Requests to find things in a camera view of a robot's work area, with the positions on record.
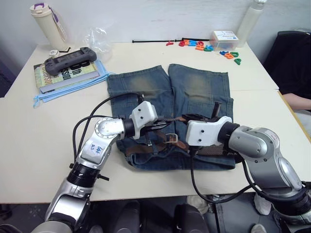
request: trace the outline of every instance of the belt buckle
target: belt buckle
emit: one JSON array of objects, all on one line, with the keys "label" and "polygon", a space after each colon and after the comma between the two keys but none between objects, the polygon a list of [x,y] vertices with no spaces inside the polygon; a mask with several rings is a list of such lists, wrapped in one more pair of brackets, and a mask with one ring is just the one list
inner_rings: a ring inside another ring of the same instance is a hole
[{"label": "belt buckle", "polygon": [[167,134],[165,134],[165,135],[166,135],[166,136],[170,136],[170,139],[169,139],[169,141],[164,142],[164,144],[167,144],[167,143],[177,143],[177,142],[178,142],[178,135],[177,135],[177,134],[175,134],[175,133],[167,133]]}]

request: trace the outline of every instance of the black cable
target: black cable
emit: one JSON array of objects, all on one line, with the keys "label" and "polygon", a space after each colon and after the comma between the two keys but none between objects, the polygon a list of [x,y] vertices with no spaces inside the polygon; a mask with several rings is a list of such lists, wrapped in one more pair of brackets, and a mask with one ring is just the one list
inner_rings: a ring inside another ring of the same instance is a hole
[{"label": "black cable", "polygon": [[182,40],[210,41],[210,39],[182,38]]},{"label": "black cable", "polygon": [[[91,112],[90,116],[94,115],[94,113],[97,111],[97,109],[99,109],[104,103],[114,99],[114,98],[117,98],[117,97],[121,97],[121,96],[126,96],[126,95],[137,95],[138,97],[138,102],[140,103],[140,101],[143,101],[143,96],[142,94],[139,94],[139,93],[136,93],[136,92],[126,92],[126,93],[123,93],[123,94],[119,94],[119,95],[115,95],[115,96],[111,96],[107,99],[105,99],[104,101],[102,101],[101,103],[99,103],[94,109],[93,111]],[[81,136],[81,140],[80,140],[80,143],[79,143],[79,148],[78,148],[78,151],[77,153],[80,153],[80,150],[82,148],[82,144],[83,144],[83,140],[84,140],[84,137],[86,135],[86,131],[87,131],[87,128],[88,128],[88,125],[90,123],[90,119],[87,120],[86,122],[86,125],[84,126],[84,130],[83,130],[83,133],[82,133],[82,136]]]},{"label": "black cable", "polygon": [[71,47],[69,47],[69,48],[67,49],[67,51],[59,51],[59,52],[69,52],[70,49],[71,49]]},{"label": "black cable", "polygon": [[[283,198],[283,197],[271,197],[267,194],[265,194],[264,192],[262,192],[261,190],[259,190],[257,187],[256,187],[256,184],[255,183],[252,183],[252,180],[251,178],[249,177],[249,174],[248,174],[248,170],[247,170],[247,166],[246,166],[246,162],[245,160],[242,161],[242,164],[243,164],[243,170],[244,170],[244,174],[245,174],[245,177],[249,183],[249,185],[258,193],[259,196],[261,196],[262,198],[265,198],[267,199],[268,201],[270,202],[274,202],[274,201],[283,201],[283,202],[290,202],[290,201],[296,201],[297,200],[297,196],[294,195],[294,196],[291,196],[291,197],[288,197],[288,198]],[[303,187],[301,190],[300,190],[300,194],[304,194],[306,188]]]},{"label": "black cable", "polygon": [[95,117],[106,117],[106,116],[103,116],[103,115],[92,115],[92,116],[87,116],[81,120],[78,121],[78,123],[74,126],[73,128],[73,132],[72,132],[72,145],[73,145],[73,156],[74,156],[74,161],[76,161],[77,159],[77,148],[76,148],[76,131],[77,131],[77,128],[79,127],[79,125],[85,121],[85,120],[88,120],[88,119],[91,119],[91,118],[95,118]]},{"label": "black cable", "polygon": [[149,42],[177,42],[181,40],[132,40],[132,43],[149,43]]},{"label": "black cable", "polygon": [[239,195],[241,195],[242,193],[244,193],[246,190],[251,188],[251,185],[246,186],[245,188],[241,189],[239,192],[237,192],[236,194],[233,194],[232,196],[223,199],[223,200],[211,200],[208,199],[207,197],[205,197],[203,194],[200,193],[200,191],[198,190],[196,184],[195,184],[195,180],[194,180],[194,161],[193,158],[195,156],[195,153],[193,151],[190,151],[190,171],[191,171],[191,180],[192,180],[192,185],[194,190],[196,191],[196,193],[203,199],[206,200],[207,202],[210,203],[214,203],[214,204],[220,204],[220,203],[224,203],[230,200],[233,200],[234,198],[238,197]]}]

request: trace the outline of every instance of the person's arm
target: person's arm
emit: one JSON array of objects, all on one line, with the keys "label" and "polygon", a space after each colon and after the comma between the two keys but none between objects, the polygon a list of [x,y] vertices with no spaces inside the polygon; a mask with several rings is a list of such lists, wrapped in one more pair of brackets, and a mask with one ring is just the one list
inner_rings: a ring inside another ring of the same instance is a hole
[{"label": "person's arm", "polygon": [[306,99],[306,98],[297,96],[293,93],[285,94],[285,95],[283,95],[283,97],[292,109],[311,110],[311,100],[310,99]]}]

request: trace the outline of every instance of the belt loop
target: belt loop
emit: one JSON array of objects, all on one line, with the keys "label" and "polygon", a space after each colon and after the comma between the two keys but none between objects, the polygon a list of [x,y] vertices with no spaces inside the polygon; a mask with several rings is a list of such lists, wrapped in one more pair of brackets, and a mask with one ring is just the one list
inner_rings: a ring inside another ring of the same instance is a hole
[{"label": "belt loop", "polygon": [[157,155],[159,153],[158,149],[156,148],[155,143],[152,144],[152,150],[153,150],[152,152],[153,155]]},{"label": "belt loop", "polygon": [[146,144],[147,146],[152,146],[152,141],[150,140],[150,135],[149,132],[145,133],[145,138],[146,138]]}]

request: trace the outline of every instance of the jeans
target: jeans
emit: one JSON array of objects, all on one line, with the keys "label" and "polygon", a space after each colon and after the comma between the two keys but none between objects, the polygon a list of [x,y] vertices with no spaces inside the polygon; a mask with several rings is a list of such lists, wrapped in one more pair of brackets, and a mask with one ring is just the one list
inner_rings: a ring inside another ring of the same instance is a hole
[{"label": "jeans", "polygon": [[[233,99],[230,97],[227,73],[170,64],[169,76],[161,66],[156,66],[130,73],[110,75],[107,82],[111,96],[125,92],[144,94],[145,100],[155,106],[157,115],[161,117],[180,117],[187,113],[210,117],[215,101],[220,101],[222,106],[218,116],[233,118]],[[111,101],[113,117],[129,116],[137,104],[136,96],[113,99]],[[176,133],[179,140],[185,142],[186,130],[187,126],[184,123],[176,121],[161,131]],[[148,135],[153,145],[162,141],[152,132]],[[117,146],[125,153],[127,148],[137,144],[145,145],[145,143],[145,136],[141,136],[138,140],[125,138],[117,141]],[[157,151],[154,146],[153,149],[152,153],[133,153],[125,158],[130,165],[144,170],[190,169],[190,157],[186,151],[170,144],[161,151]],[[215,150],[215,146],[210,149],[212,152],[209,156],[195,156],[195,169],[223,170],[235,167],[233,155],[224,156],[220,150]]]}]

